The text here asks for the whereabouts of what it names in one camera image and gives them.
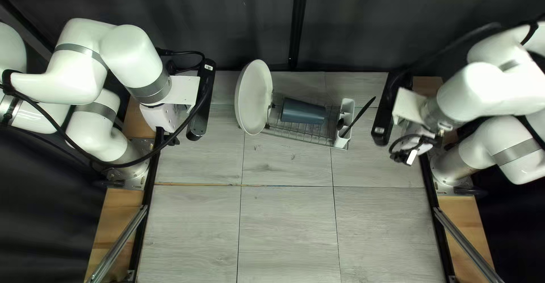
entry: dish rack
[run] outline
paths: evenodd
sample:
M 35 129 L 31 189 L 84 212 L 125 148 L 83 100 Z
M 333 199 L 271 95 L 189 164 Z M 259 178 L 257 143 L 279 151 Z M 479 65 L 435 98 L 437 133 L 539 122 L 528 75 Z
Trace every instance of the dish rack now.
M 344 146 L 344 148 L 334 147 L 337 118 L 341 109 L 340 106 L 325 105 L 305 99 L 302 101 L 325 107 L 324 122 L 322 124 L 282 122 L 280 120 L 280 115 L 282 112 L 282 104 L 284 103 L 284 98 L 294 98 L 296 100 L 300 100 L 296 97 L 289 97 L 280 93 L 273 92 L 270 114 L 267 119 L 267 124 L 265 125 L 265 128 L 262 130 L 261 133 L 284 137 L 291 140 L 319 144 L 322 146 L 340 150 L 348 150 L 348 143 Z

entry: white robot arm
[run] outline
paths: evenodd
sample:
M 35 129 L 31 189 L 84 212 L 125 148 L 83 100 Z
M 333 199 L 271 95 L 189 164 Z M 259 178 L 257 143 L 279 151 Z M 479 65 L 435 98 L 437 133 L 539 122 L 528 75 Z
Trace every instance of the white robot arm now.
M 522 184 L 545 176 L 545 152 L 539 140 L 513 116 L 527 116 L 528 125 L 545 135 L 545 75 L 528 51 L 545 56 L 545 22 L 521 44 L 530 26 L 520 26 L 475 44 L 468 64 L 432 98 L 401 90 L 393 117 L 408 121 L 406 133 L 434 138 L 482 116 L 492 117 L 447 153 L 431 159 L 434 177 L 456 186 L 477 170 L 499 165 L 507 178 Z M 402 150 L 422 154 L 431 149 L 410 137 Z
M 150 126 L 153 129 L 162 126 L 170 132 L 182 128 L 178 127 L 180 116 L 175 114 L 180 110 L 174 106 L 195 105 L 203 86 L 209 86 L 211 90 L 214 80 L 215 64 L 204 57 L 202 64 L 209 72 L 205 73 L 205 82 L 199 77 L 169 76 L 149 37 L 142 29 L 131 25 L 114 26 L 81 18 L 71 19 L 65 25 L 43 74 L 24 73 L 24 43 L 14 29 L 3 23 L 0 23 L 0 41 L 4 91 L 12 88 L 28 96 L 27 99 L 39 102 L 38 105 L 57 124 L 62 124 L 70 106 L 76 105 L 65 131 L 67 136 L 98 161 L 112 165 L 140 159 L 142 154 L 113 127 L 120 100 L 102 88 L 109 69 L 140 102 Z M 191 116 L 201 117 L 202 121 L 202 118 L 208 118 L 208 113 L 205 116 L 192 113 Z M 4 93 L 0 102 L 0 121 L 38 133 L 56 131 L 36 107 L 10 92 Z M 127 175 L 140 177 L 147 163 L 142 160 L 125 169 Z

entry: table surface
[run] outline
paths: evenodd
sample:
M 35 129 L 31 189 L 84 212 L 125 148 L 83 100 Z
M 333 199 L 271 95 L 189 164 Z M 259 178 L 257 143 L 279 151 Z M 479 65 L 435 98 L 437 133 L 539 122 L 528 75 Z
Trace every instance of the table surface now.
M 415 77 L 413 89 L 422 95 L 430 97 L 435 94 L 442 83 L 439 77 Z M 138 103 L 132 98 L 127 108 L 123 133 L 128 138 L 155 137 L 155 132 L 143 119 Z M 455 141 L 456 137 L 450 137 L 449 140 Z M 88 279 L 128 222 L 136 214 L 142 203 L 142 197 L 143 191 L 107 190 L 85 280 Z M 473 196 L 442 196 L 439 197 L 439 205 L 473 246 L 492 265 L 492 258 L 475 198 Z M 454 271 L 460 283 L 486 282 L 456 241 L 450 235 L 447 235 L 447 238 Z M 129 267 L 132 247 L 133 240 L 131 238 L 108 273 L 107 279 L 120 281 L 125 277 Z

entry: black curtain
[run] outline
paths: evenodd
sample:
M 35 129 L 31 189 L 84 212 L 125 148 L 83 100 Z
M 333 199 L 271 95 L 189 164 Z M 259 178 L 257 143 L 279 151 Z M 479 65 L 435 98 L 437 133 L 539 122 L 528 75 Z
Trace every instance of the black curtain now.
M 55 144 L 56 135 L 43 135 Z M 0 127 L 0 281 L 85 278 L 105 190 L 70 147 Z
M 84 17 L 135 24 L 157 46 L 203 51 L 219 69 L 255 58 L 288 69 L 293 0 L 9 1 L 53 45 L 67 20 Z M 485 23 L 511 26 L 543 12 L 545 0 L 307 0 L 298 68 L 388 71 Z M 442 66 L 463 64 L 464 54 L 446 61 L 419 74 L 445 75 Z

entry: black power cord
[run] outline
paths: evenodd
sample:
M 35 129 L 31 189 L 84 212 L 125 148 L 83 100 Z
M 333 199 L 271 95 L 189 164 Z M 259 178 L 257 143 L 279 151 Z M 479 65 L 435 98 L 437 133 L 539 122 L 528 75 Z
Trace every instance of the black power cord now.
M 163 141 L 160 145 L 154 147 L 154 149 L 152 151 L 150 151 L 148 154 L 145 154 L 145 155 L 143 155 L 142 157 L 140 157 L 140 158 L 138 158 L 136 160 L 126 162 L 126 163 L 113 164 L 113 163 L 110 163 L 110 162 L 102 161 L 99 158 L 97 158 L 96 156 L 94 156 L 92 154 L 89 154 L 85 150 L 83 150 L 80 146 L 77 145 L 77 143 L 75 143 L 66 134 L 66 132 L 61 128 L 61 126 L 59 126 L 57 124 L 57 122 L 53 119 L 53 117 L 51 117 L 51 115 L 49 115 L 49 113 L 47 113 L 41 106 L 39 106 L 36 102 L 34 102 L 30 97 L 26 96 L 25 94 L 23 94 L 23 93 L 21 93 L 19 91 L 16 91 L 11 86 L 11 78 L 10 78 L 11 73 L 13 73 L 13 71 L 11 71 L 11 70 L 5 70 L 2 73 L 2 82 L 3 82 L 3 84 L 0 84 L 0 89 L 2 89 L 4 91 L 4 94 L 12 95 L 14 97 L 20 98 L 20 99 L 28 102 L 30 105 L 32 105 L 32 107 L 34 107 L 38 112 L 40 112 L 51 123 L 51 125 L 64 138 L 64 140 L 66 140 L 72 147 L 74 147 L 74 149 L 76 149 L 78 152 L 80 152 L 83 156 L 85 156 L 89 160 L 91 160 L 91 161 L 93 161 L 95 163 L 98 163 L 99 165 L 104 166 L 105 169 L 131 167 L 133 165 L 136 165 L 136 164 L 138 164 L 140 162 L 143 162 L 143 161 L 151 158 L 155 154 L 158 154 L 161 151 L 161 149 L 163 149 L 166 146 L 169 146 L 169 144 L 171 144 L 171 142 L 176 138 L 176 136 L 178 136 L 183 131 L 183 129 L 189 124 L 191 119 L 194 118 L 194 116 L 197 114 L 197 112 L 204 105 L 204 103 L 206 102 L 208 97 L 211 96 L 212 87 L 213 87 L 212 84 L 208 84 L 206 86 L 206 91 L 204 92 L 204 95 L 196 103 L 195 107 L 191 110 L 191 113 L 189 114 L 189 116 L 187 116 L 187 118 L 181 123 L 181 125 L 178 126 L 176 131 L 174 133 L 172 133 L 171 135 L 169 135 L 168 138 L 165 141 Z
M 179 56 L 179 55 L 186 55 L 186 54 L 194 54 L 201 56 L 201 61 L 194 66 L 191 66 L 189 68 L 176 68 L 174 69 L 174 74 L 180 74 L 182 72 L 190 71 L 190 70 L 197 70 L 201 64 L 203 63 L 205 56 L 204 53 L 200 51 L 173 51 L 173 50 L 167 50 L 167 49 L 161 49 L 158 47 L 155 47 L 155 50 L 157 51 L 157 54 L 159 56 Z
M 401 141 L 403 140 L 406 140 L 406 139 L 409 139 L 411 137 L 420 137 L 420 140 L 418 141 L 418 144 L 410 149 L 407 149 L 407 150 L 400 150 L 400 151 L 396 151 L 394 152 L 393 151 L 393 148 L 398 144 L 400 143 Z M 422 138 L 425 137 L 424 135 L 422 134 L 417 134 L 417 133 L 411 133 L 411 134 L 407 134 L 407 135 L 403 135 L 401 136 L 400 138 L 398 138 L 397 140 L 394 140 L 392 142 L 392 145 L 390 145 L 390 148 L 388 149 L 388 152 L 390 154 L 401 154 L 401 153 L 410 153 L 411 151 L 415 150 L 415 149 L 418 149 L 420 146 L 422 146 L 424 144 L 424 141 L 422 140 Z

